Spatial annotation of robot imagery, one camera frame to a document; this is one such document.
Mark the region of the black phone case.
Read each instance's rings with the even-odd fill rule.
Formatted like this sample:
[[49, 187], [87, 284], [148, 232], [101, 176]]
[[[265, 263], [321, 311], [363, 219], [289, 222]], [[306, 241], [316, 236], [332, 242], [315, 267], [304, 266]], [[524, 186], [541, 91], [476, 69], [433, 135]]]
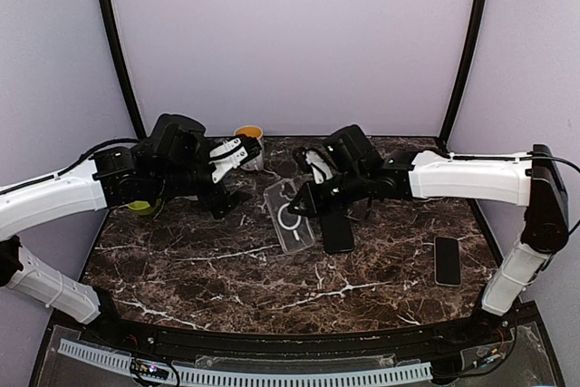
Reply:
[[346, 254], [354, 250], [350, 220], [341, 210], [322, 215], [319, 221], [326, 254]]

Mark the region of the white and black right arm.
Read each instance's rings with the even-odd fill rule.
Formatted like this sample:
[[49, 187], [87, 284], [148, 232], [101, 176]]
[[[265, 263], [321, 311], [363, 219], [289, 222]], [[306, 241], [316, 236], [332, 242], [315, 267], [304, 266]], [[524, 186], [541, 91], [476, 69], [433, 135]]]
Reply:
[[462, 326], [463, 338], [472, 345], [483, 344], [497, 331], [496, 316], [510, 310], [574, 232], [566, 187], [556, 166], [560, 160], [544, 144], [514, 154], [396, 150], [383, 157], [362, 128], [352, 124], [327, 137], [323, 145], [325, 157], [315, 149], [295, 150], [296, 163], [313, 177], [287, 210], [319, 219], [330, 254], [353, 250], [346, 211], [364, 199], [470, 198], [525, 208], [518, 240], [483, 291], [482, 310]]

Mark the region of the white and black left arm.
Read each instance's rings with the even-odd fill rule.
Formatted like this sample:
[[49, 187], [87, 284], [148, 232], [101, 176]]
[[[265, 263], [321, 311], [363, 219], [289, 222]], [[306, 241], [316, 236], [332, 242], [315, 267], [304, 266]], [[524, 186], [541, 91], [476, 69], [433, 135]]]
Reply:
[[238, 134], [216, 143], [205, 127], [184, 115], [162, 114], [142, 140], [107, 140], [73, 164], [1, 189], [1, 284], [92, 324], [109, 347], [128, 339], [108, 294], [83, 285], [48, 266], [27, 249], [19, 233], [86, 211], [119, 208], [143, 201], [154, 207], [174, 198], [194, 197], [214, 218], [246, 200], [230, 193], [224, 177], [259, 156], [258, 139]]

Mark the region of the clear magsafe phone case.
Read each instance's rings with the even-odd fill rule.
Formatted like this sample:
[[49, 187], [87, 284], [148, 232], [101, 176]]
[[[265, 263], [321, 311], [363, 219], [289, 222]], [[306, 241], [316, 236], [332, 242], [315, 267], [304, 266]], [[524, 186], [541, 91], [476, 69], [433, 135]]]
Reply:
[[296, 193], [291, 179], [280, 179], [264, 191], [269, 216], [286, 255], [293, 255], [314, 244], [314, 232], [308, 219], [290, 212], [290, 202]]

